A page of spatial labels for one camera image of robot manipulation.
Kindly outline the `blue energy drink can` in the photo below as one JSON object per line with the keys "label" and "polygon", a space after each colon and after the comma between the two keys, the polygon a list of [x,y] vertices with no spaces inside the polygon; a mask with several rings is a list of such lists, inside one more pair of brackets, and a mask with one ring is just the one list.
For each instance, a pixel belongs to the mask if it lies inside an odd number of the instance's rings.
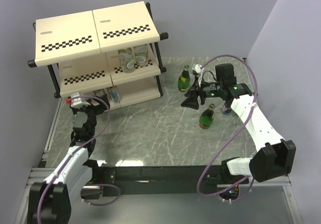
{"label": "blue energy drink can", "polygon": [[225,115],[229,115],[232,111],[232,109],[229,106],[227,106],[226,104],[223,104],[221,110],[222,110],[222,113]]}

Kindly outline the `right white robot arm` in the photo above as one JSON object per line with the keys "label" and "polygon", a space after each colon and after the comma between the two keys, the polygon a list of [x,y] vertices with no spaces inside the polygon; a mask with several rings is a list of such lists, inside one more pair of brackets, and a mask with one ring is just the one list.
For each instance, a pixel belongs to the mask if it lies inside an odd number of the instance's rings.
{"label": "right white robot arm", "polygon": [[217,81],[205,82],[201,65],[193,64],[195,80],[181,105],[198,109],[207,98],[221,98],[244,123],[257,151],[252,158],[239,157],[227,161],[226,167],[220,171],[222,181],[232,183],[238,175],[243,175],[263,182],[289,174],[296,152],[294,142],[286,141],[272,127],[247,84],[237,83],[232,64],[219,64],[215,71]]}

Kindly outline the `green glass bottle back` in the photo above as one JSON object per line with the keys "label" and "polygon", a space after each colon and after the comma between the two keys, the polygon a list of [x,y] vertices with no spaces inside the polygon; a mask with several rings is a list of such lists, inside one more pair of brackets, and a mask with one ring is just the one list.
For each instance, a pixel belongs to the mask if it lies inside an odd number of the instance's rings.
{"label": "green glass bottle back", "polygon": [[189,65],[185,65],[182,73],[178,78],[178,90],[179,91],[187,91],[190,87],[190,73],[189,73]]}

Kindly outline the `silver energy drink can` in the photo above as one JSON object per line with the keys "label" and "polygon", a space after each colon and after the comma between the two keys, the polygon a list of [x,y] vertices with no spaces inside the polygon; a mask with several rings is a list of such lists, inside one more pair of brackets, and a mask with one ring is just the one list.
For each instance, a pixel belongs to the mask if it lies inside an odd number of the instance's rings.
{"label": "silver energy drink can", "polygon": [[103,98],[104,96],[106,96],[106,92],[104,91],[104,89],[95,90],[94,94],[99,98]]}
{"label": "silver energy drink can", "polygon": [[112,86],[112,87],[109,87],[107,88],[107,91],[110,95],[110,98],[112,99],[112,101],[114,103],[120,103],[121,101],[121,96],[119,94],[119,91],[117,89],[117,86]]}

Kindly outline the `clear soda water bottle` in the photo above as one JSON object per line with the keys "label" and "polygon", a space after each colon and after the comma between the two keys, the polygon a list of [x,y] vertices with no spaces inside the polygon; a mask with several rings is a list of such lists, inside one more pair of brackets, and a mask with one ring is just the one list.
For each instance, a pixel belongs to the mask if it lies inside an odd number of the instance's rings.
{"label": "clear soda water bottle", "polygon": [[137,65],[140,67],[147,66],[149,61],[147,44],[135,46],[133,50]]}
{"label": "clear soda water bottle", "polygon": [[118,58],[120,67],[124,73],[134,72],[134,59],[131,48],[123,48],[118,50]]}

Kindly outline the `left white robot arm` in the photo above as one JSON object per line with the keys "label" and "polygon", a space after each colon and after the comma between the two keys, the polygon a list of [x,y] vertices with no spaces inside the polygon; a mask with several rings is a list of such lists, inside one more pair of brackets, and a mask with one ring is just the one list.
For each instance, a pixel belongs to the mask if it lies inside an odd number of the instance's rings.
{"label": "left white robot arm", "polygon": [[72,202],[83,186],[100,180],[97,164],[89,157],[98,137],[97,116],[110,110],[108,99],[76,93],[66,101],[74,114],[71,142],[56,169],[30,187],[27,223],[68,223]]}

